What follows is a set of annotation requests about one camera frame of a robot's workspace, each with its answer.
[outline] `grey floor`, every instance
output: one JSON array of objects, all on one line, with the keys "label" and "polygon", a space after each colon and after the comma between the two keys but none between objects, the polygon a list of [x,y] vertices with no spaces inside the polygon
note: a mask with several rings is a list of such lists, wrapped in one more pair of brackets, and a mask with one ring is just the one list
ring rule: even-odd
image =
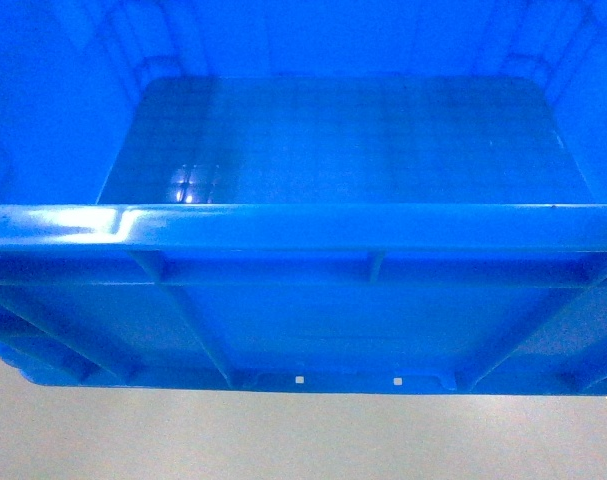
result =
[{"label": "grey floor", "polygon": [[51,389],[0,362],[0,479],[607,479],[607,400]]}]

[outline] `blue plastic crate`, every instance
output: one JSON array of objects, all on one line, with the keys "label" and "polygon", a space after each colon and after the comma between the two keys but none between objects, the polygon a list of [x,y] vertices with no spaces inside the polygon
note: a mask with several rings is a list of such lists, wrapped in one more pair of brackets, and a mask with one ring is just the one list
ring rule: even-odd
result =
[{"label": "blue plastic crate", "polygon": [[607,394],[607,1],[0,1],[0,357]]}]

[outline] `plastic container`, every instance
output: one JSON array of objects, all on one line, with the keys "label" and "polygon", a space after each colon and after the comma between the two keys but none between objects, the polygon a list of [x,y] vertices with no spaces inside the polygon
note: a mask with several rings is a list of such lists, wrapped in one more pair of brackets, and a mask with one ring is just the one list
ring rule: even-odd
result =
[{"label": "plastic container", "polygon": [[607,394],[607,1],[0,1],[0,357]]}]

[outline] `grid pattern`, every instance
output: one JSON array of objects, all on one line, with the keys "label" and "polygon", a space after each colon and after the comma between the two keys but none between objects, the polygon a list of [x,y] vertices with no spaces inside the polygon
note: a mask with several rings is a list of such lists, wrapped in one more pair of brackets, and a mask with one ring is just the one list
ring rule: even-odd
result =
[{"label": "grid pattern", "polygon": [[591,202],[513,78],[164,79],[101,203]]}]

